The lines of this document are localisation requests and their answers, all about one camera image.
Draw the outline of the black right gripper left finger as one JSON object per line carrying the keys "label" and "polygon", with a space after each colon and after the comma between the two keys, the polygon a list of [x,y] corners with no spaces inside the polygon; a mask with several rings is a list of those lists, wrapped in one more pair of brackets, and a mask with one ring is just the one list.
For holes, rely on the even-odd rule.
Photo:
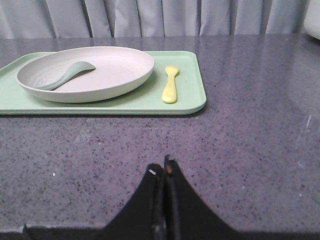
{"label": "black right gripper left finger", "polygon": [[123,209],[102,227],[24,226],[26,240],[164,240],[166,228],[158,189],[163,169],[149,164]]}

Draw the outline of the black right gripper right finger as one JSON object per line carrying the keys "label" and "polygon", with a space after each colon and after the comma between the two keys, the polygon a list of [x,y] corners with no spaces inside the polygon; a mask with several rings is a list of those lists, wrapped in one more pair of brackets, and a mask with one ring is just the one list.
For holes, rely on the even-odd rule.
{"label": "black right gripper right finger", "polygon": [[318,240],[319,233],[240,231],[215,214],[169,155],[163,163],[163,203],[168,240]]}

